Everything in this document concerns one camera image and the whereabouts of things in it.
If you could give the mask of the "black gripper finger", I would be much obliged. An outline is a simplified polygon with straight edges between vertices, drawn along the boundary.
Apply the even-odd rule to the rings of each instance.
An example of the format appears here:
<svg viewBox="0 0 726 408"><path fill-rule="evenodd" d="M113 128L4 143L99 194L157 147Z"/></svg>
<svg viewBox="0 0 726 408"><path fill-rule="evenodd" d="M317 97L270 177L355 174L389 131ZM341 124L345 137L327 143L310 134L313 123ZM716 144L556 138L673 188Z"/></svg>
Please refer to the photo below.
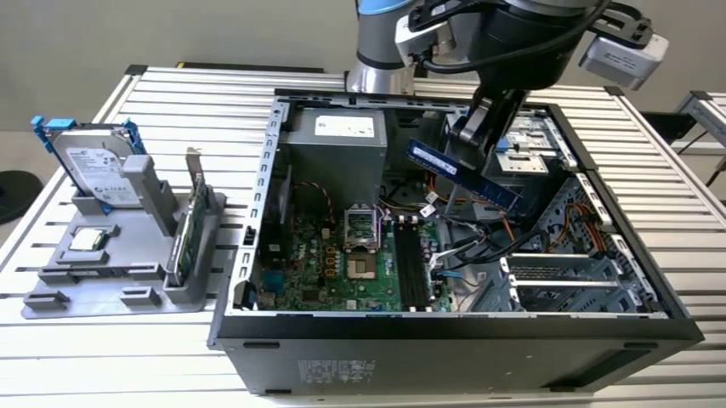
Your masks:
<svg viewBox="0 0 726 408"><path fill-rule="evenodd" d="M489 119L493 94L489 87L477 87L468 113L455 122L455 139L465 144L484 148L489 142Z"/></svg>
<svg viewBox="0 0 726 408"><path fill-rule="evenodd" d="M490 101L490 106L481 124L481 172L488 169L496 145L512 128L518 111L526 102L529 91L517 88L485 88L482 96Z"/></svg>

